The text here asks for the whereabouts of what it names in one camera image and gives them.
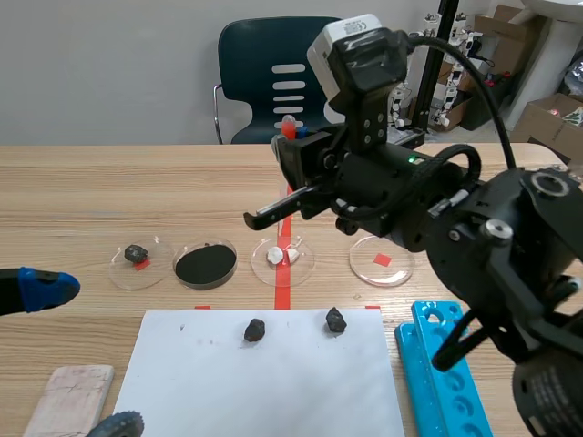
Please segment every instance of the chair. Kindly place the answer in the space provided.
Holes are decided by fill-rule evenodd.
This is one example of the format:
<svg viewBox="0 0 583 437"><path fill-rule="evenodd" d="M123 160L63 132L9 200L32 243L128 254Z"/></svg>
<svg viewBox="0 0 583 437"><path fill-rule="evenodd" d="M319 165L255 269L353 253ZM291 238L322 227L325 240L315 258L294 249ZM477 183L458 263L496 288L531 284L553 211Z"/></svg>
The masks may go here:
<svg viewBox="0 0 583 437"><path fill-rule="evenodd" d="M269 143L281 118L292 114L310 130L329 125L326 97L312 72L306 52L325 25L338 18L284 16L254 18L227 25L219 38L221 84L214 87L215 128L219 127L217 92L246 102L253 117L235 134L233 144Z"/></svg>

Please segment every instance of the blue plastic rack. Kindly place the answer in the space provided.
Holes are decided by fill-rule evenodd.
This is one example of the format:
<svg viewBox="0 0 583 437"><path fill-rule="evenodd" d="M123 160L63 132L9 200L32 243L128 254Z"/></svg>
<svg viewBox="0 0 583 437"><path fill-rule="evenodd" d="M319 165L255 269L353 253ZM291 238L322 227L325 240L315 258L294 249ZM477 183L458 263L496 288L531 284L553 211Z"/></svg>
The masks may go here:
<svg viewBox="0 0 583 437"><path fill-rule="evenodd" d="M431 359L462 317L456 302L415 302L414 323L394 330L420 437L491 437L492 431L465 359L440 372Z"/></svg>

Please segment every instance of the metal pole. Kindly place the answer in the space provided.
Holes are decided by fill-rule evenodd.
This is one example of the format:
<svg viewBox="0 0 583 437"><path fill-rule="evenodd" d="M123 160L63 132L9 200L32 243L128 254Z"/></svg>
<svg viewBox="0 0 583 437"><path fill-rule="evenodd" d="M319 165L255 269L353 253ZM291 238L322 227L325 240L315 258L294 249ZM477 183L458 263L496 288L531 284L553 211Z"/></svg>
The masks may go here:
<svg viewBox="0 0 583 437"><path fill-rule="evenodd" d="M455 14L459 0L441 0L439 4L439 13L442 15L439 28L437 29L437 37L444 41L449 41L449 36L452 33L454 26ZM423 131L427 130L429 124L429 109L431 101L434 98L435 86L439 79L439 70L444 62L444 54L434 48L430 48L427 53L425 61L425 68L421 85L419 86L419 94L417 95L417 104L413 113L413 120L411 121L412 128L420 128Z"/></svg>

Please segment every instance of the small red square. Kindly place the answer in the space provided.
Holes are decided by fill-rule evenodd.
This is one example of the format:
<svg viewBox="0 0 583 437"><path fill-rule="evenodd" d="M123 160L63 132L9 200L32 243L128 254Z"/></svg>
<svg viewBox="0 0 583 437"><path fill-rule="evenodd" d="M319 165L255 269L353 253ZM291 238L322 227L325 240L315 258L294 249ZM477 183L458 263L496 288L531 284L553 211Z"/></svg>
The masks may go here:
<svg viewBox="0 0 583 437"><path fill-rule="evenodd" d="M145 261L139 262L138 264L134 264L134 269L140 271L145 269L149 265L150 265L149 259L146 259Z"/></svg>
<svg viewBox="0 0 583 437"><path fill-rule="evenodd" d="M374 264L378 264L379 266L389 267L391 264L391 257L387 257L383 253L377 253L376 257L374 257Z"/></svg>

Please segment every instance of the red cap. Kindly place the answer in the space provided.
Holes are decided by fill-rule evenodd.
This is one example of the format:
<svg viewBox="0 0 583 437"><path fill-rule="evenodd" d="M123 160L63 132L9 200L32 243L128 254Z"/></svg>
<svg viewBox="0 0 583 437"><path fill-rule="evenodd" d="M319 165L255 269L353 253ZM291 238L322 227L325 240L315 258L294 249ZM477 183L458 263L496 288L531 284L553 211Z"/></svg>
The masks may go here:
<svg viewBox="0 0 583 437"><path fill-rule="evenodd" d="M281 123L281 132L288 139L295 139L295 123Z"/></svg>

